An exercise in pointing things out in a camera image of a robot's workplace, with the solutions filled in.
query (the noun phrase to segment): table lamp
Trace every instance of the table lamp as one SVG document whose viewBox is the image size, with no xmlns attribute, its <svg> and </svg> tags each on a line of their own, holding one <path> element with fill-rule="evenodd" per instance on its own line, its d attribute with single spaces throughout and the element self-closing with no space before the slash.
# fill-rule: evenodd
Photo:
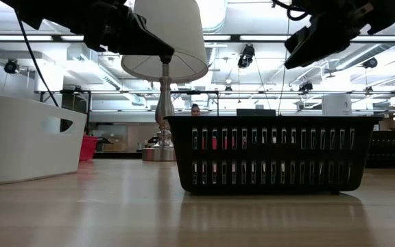
<svg viewBox="0 0 395 247">
<path fill-rule="evenodd" d="M 200 11 L 195 0 L 136 0 L 134 13 L 147 19 L 147 29 L 175 49 L 170 58 L 123 56 L 121 67 L 137 78 L 160 82 L 155 118 L 158 143 L 143 150 L 145 161 L 174 161 L 170 126 L 164 117 L 173 116 L 171 83 L 192 82 L 208 72 Z"/>
</svg>

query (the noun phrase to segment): silver lamp base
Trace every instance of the silver lamp base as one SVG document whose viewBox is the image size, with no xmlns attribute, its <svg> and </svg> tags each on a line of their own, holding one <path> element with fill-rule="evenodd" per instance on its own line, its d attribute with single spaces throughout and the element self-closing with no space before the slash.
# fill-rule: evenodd
<svg viewBox="0 0 395 247">
<path fill-rule="evenodd" d="M 173 148 L 145 148 L 142 155 L 143 161 L 176 161 Z"/>
<path fill-rule="evenodd" d="M 159 78 L 160 97 L 155 112 L 155 120 L 159 124 L 158 143 L 152 148 L 143 149 L 143 161 L 176 161 L 169 122 L 166 116 L 175 115 L 175 108 L 171 101 L 169 65 L 163 63 L 163 76 Z"/>
</svg>

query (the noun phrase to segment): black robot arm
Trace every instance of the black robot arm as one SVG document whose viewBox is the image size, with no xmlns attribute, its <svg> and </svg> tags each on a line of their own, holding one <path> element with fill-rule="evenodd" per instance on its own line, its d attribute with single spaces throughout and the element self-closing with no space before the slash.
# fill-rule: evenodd
<svg viewBox="0 0 395 247">
<path fill-rule="evenodd" d="M 126 0 L 2 0 L 19 18 L 38 30 L 44 19 L 84 36 L 95 51 L 171 57 L 174 48 L 149 32 L 144 17 L 124 6 Z"/>
</svg>

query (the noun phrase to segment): lamp stem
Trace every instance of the lamp stem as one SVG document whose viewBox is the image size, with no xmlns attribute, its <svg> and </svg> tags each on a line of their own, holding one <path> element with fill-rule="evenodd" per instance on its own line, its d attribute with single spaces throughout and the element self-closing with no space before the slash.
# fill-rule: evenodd
<svg viewBox="0 0 395 247">
<path fill-rule="evenodd" d="M 160 97 L 156 107 L 155 119 L 159 124 L 158 143 L 155 147 L 172 148 L 170 125 L 164 117 L 174 116 L 175 109 L 171 101 L 170 85 L 171 78 L 169 77 L 169 64 L 163 63 L 163 76 L 159 79 L 160 82 Z"/>
</svg>

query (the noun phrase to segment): person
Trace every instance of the person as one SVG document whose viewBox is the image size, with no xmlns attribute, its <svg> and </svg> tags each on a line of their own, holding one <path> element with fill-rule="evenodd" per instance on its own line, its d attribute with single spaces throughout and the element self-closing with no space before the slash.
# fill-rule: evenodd
<svg viewBox="0 0 395 247">
<path fill-rule="evenodd" d="M 191 106 L 191 115 L 193 117 L 199 117 L 200 116 L 200 108 L 197 104 L 193 104 Z"/>
</svg>

